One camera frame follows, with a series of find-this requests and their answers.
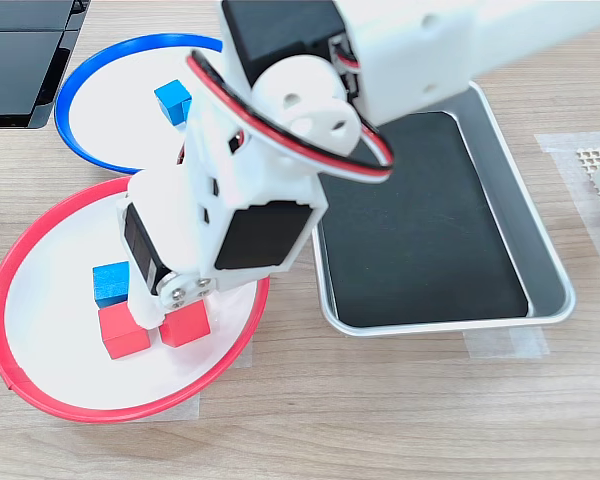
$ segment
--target cube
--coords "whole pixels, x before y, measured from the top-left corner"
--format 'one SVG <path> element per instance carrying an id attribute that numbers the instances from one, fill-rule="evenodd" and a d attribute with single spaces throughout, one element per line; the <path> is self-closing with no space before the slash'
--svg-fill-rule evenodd
<path id="1" fill-rule="evenodd" d="M 209 319 L 202 300 L 168 313 L 160 325 L 162 343 L 174 348 L 193 342 L 209 333 L 211 333 Z"/>
<path id="2" fill-rule="evenodd" d="M 154 90 L 162 113 L 171 125 L 180 125 L 187 119 L 191 107 L 191 94 L 179 80 L 163 85 Z"/>
<path id="3" fill-rule="evenodd" d="M 151 346 L 149 333 L 133 320 L 127 302 L 101 308 L 98 316 L 102 341 L 113 360 Z"/>
<path id="4" fill-rule="evenodd" d="M 93 297 L 99 308 L 127 301 L 129 262 L 112 263 L 93 269 Z"/>

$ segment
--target black mat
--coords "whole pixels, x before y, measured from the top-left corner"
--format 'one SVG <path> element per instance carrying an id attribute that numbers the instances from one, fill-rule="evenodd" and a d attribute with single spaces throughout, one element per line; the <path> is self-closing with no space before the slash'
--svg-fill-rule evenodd
<path id="1" fill-rule="evenodd" d="M 396 154 L 387 182 L 322 177 L 339 319 L 369 327 L 526 316 L 527 299 L 455 120 L 418 114 L 380 130 Z"/>

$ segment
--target red bowl rim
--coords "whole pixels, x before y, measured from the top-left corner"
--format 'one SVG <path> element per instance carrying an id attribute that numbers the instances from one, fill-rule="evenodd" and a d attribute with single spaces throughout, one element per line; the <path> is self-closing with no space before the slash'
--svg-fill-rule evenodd
<path id="1" fill-rule="evenodd" d="M 240 337 L 224 357 L 190 385 L 159 400 L 128 408 L 98 410 L 60 402 L 40 390 L 17 364 L 7 341 L 4 316 L 11 282 L 29 252 L 55 226 L 81 208 L 126 191 L 129 179 L 130 177 L 121 177 L 109 180 L 82 190 L 60 202 L 25 230 L 0 264 L 0 375 L 10 390 L 16 392 L 34 407 L 56 417 L 75 422 L 116 423 L 154 415 L 178 405 L 209 386 L 231 366 L 251 340 L 264 312 L 269 293 L 268 278 L 258 281 L 249 319 Z"/>

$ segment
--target red cube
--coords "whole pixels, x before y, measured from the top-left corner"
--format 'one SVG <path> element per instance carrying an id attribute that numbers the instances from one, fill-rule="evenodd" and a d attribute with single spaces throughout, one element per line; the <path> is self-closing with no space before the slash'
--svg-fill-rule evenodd
<path id="1" fill-rule="evenodd" d="M 101 308 L 98 316 L 100 317 L 102 341 L 112 359 L 124 357 L 151 346 L 149 333 L 133 320 L 127 302 Z"/>
<path id="2" fill-rule="evenodd" d="M 202 300 L 167 313 L 160 325 L 162 343 L 170 347 L 179 347 L 210 333 L 209 319 Z"/>

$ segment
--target blue cube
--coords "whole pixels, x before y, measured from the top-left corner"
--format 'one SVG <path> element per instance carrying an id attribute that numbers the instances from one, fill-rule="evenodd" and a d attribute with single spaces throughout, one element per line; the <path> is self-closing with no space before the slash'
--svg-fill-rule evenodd
<path id="1" fill-rule="evenodd" d="M 94 267 L 93 296 L 99 308 L 126 302 L 129 296 L 129 262 Z"/>
<path id="2" fill-rule="evenodd" d="M 171 125 L 180 125 L 187 119 L 191 106 L 191 94 L 179 80 L 174 80 L 154 90 L 162 113 Z"/>

